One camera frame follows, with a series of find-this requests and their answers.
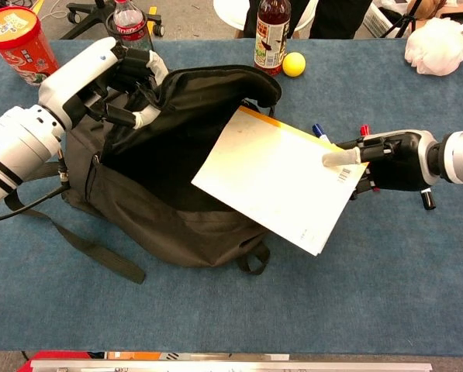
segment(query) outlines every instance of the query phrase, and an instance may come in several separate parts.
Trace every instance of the white notebook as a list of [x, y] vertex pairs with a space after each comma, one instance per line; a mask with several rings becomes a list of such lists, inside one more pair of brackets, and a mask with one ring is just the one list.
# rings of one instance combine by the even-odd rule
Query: white notebook
[[240, 107], [192, 183], [313, 255], [365, 165], [324, 167], [333, 144]]

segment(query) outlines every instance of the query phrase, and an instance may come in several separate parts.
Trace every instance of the bottle label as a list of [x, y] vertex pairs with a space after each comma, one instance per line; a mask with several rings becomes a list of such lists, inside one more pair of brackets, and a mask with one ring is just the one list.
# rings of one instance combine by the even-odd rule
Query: bottle label
[[116, 29], [121, 38], [128, 41], [139, 40], [147, 35], [147, 27], [143, 27], [143, 21], [131, 27], [116, 26]]
[[283, 62], [286, 52], [286, 36], [289, 21], [270, 25], [257, 19], [255, 38], [255, 63], [263, 68], [275, 68]]

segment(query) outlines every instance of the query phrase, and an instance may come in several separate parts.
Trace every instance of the black backpack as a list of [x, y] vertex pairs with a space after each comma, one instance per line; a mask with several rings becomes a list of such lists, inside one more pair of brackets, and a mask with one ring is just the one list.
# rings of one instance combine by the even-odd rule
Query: black backpack
[[[115, 223], [169, 263], [217, 267], [237, 260], [240, 269], [260, 274], [270, 254], [261, 242], [266, 228], [191, 180], [240, 105], [257, 109], [249, 101], [255, 100], [272, 112], [280, 97], [273, 78], [237, 65], [173, 71], [155, 89], [140, 86], [112, 103], [130, 111], [152, 104], [161, 113], [150, 125], [134, 130], [85, 117], [67, 134], [71, 189], [63, 198]], [[61, 232], [101, 264], [143, 281], [144, 272], [134, 263], [64, 228]], [[252, 256], [260, 261], [254, 269]]]

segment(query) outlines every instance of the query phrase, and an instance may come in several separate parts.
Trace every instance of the plastic bottle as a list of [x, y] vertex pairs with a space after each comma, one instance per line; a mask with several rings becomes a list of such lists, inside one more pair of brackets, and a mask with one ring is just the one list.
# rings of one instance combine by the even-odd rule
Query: plastic bottle
[[291, 15], [289, 0], [262, 0], [259, 5], [254, 64], [270, 75], [282, 70]]
[[130, 0], [116, 0], [114, 24], [125, 47], [149, 50], [147, 26], [143, 21], [143, 12]]

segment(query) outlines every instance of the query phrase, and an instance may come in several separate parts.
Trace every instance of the can lid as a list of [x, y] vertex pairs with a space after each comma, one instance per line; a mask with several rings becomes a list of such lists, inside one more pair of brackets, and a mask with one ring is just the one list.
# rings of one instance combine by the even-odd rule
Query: can lid
[[40, 20], [33, 11], [22, 6], [0, 9], [0, 50], [19, 47], [39, 33]]

